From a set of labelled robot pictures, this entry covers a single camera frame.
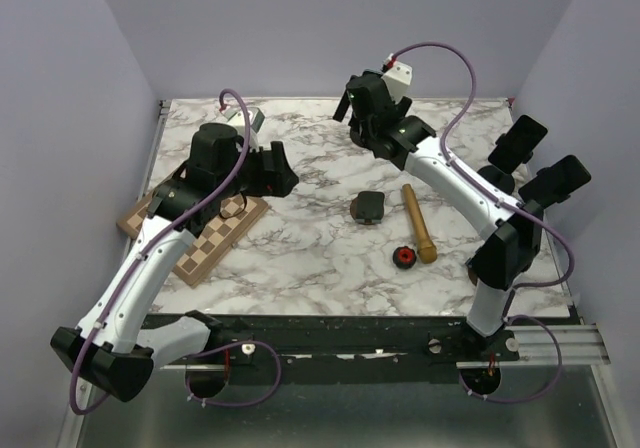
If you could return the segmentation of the black round-base clamp stand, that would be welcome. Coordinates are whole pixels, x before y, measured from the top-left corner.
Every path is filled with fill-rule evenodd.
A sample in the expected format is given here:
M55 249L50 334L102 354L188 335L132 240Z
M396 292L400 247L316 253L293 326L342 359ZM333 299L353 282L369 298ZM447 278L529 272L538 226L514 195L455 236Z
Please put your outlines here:
M350 139L358 147L369 149L366 134L363 132L362 126L359 123L350 124Z

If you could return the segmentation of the black phone teal edge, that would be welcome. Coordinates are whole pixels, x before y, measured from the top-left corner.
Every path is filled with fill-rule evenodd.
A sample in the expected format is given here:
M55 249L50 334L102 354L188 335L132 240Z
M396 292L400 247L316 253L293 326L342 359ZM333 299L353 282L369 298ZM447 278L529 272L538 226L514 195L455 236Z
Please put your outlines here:
M375 75L375 76L379 76L380 77L380 76L383 75L383 72L377 71L377 70L372 70L372 69L365 69L362 74L363 75L364 74L370 74L370 75Z

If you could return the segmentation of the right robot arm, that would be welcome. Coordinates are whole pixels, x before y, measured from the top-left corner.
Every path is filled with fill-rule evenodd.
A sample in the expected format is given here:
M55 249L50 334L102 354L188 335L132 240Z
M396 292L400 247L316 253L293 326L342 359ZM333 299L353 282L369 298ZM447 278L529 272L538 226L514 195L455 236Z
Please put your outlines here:
M529 202L522 214L516 200L502 192L441 147L436 132L409 114L411 101L395 101L384 74L365 71L350 77L336 109L337 121L347 119L352 141L379 159L420 179L451 204L476 230L483 245L468 262L476 276L476 291L466 316L470 329L460 335L460 347L480 360L496 348L495 334L505 324L514 285L540 251L542 207Z

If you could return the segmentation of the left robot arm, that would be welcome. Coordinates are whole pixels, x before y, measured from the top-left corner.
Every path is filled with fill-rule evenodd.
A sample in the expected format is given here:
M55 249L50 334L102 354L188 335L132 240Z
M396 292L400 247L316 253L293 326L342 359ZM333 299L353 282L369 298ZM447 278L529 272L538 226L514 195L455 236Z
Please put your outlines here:
M160 330L143 322L168 275L216 218L223 201L288 196L299 179L282 142L253 148L249 132L207 123L189 157L152 194L134 246L104 294L50 345L72 379L84 379L121 402L136 397L152 372L180 358L214 361L222 348L212 317L192 311Z

